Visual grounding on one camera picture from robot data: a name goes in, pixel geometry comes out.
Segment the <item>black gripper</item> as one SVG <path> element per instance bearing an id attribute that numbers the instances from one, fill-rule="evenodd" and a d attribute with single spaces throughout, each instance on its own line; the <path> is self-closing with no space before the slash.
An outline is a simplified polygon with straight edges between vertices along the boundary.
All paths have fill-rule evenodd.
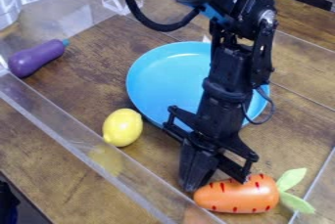
<path id="1" fill-rule="evenodd" d="M 183 143 L 179 183 L 195 192 L 212 177 L 216 168 L 238 182 L 248 181 L 258 154 L 240 138 L 252 101 L 252 88 L 240 83 L 231 86 L 207 77 L 196 113 L 172 106 L 164 130 Z M 231 151 L 247 161 L 239 165 L 220 152 Z"/>

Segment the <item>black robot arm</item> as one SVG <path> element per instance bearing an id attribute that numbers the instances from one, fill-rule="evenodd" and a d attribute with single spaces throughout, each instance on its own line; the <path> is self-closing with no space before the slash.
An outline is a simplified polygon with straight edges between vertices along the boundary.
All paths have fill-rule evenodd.
<path id="1" fill-rule="evenodd" d="M 180 184 L 192 192 L 217 170 L 248 181 L 258 154 L 239 136 L 252 93 L 270 81 L 274 0 L 177 0 L 209 17 L 211 65 L 197 112 L 169 108 L 164 130 L 181 142 Z"/>

